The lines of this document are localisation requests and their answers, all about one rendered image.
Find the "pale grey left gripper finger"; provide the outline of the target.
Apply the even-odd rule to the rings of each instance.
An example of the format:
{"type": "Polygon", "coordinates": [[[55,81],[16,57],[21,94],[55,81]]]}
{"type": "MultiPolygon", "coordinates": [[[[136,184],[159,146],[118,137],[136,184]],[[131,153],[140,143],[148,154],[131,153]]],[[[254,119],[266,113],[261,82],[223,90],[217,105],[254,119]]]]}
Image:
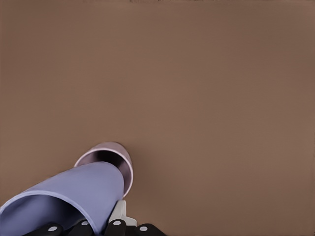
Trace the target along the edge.
{"type": "Polygon", "coordinates": [[[123,220],[127,226],[137,226],[137,221],[131,217],[127,216],[126,213],[126,201],[125,200],[119,200],[117,201],[110,217],[108,220],[108,223],[112,221],[118,221],[123,220]]]}

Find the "purple cup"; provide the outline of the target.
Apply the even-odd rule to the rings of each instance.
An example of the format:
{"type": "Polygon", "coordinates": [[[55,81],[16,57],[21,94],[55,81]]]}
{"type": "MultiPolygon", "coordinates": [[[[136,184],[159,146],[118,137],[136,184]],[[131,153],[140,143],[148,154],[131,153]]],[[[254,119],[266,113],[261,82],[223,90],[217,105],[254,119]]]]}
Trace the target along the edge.
{"type": "Polygon", "coordinates": [[[114,165],[75,167],[8,200],[0,208],[0,236],[22,236],[49,223],[69,229],[82,219],[98,235],[123,195],[123,175],[114,165]]]}

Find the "pink cup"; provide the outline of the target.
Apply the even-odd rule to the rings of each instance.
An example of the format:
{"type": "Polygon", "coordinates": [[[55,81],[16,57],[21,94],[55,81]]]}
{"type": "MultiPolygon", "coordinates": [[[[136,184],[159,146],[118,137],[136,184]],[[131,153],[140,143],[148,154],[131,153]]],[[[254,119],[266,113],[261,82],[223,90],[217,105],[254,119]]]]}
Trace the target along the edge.
{"type": "Polygon", "coordinates": [[[74,167],[94,163],[107,162],[114,165],[124,179],[123,198],[129,193],[134,179],[133,164],[127,149],[118,142],[99,143],[86,151],[74,164],[74,167]]]}

